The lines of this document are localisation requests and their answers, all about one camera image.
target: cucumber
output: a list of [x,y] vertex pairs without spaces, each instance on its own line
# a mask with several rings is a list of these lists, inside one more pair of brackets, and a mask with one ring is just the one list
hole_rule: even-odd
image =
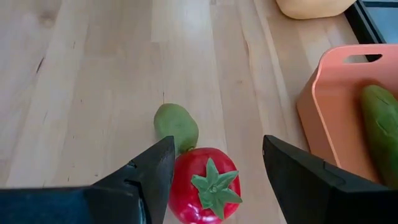
[[176,155],[195,148],[199,129],[189,112],[180,105],[165,103],[157,110],[154,118],[156,135],[162,139],[174,136]]
[[361,107],[372,160],[384,183],[398,189],[398,102],[386,89],[369,85]]

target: black tray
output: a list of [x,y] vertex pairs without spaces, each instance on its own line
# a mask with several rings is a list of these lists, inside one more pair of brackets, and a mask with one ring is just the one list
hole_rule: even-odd
[[360,44],[398,44],[398,0],[357,0],[345,16]]

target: basket handle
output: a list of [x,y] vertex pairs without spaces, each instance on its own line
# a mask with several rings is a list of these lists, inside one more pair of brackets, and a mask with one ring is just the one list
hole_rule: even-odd
[[[368,63],[344,63],[344,59],[352,55],[372,55],[381,54],[381,58]],[[392,60],[398,54],[398,44],[360,44],[336,47],[325,52],[321,57],[319,66],[334,67],[339,66],[373,66],[374,64],[385,63]]]

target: yellow container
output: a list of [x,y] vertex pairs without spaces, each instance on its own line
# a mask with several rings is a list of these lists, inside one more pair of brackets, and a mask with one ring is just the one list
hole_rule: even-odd
[[314,19],[336,16],[355,0],[276,0],[280,10],[293,19]]

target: green cucumber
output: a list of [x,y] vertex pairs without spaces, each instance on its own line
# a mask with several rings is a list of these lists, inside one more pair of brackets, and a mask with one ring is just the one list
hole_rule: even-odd
[[384,183],[398,189],[398,102],[386,89],[369,85],[361,107],[372,160]]

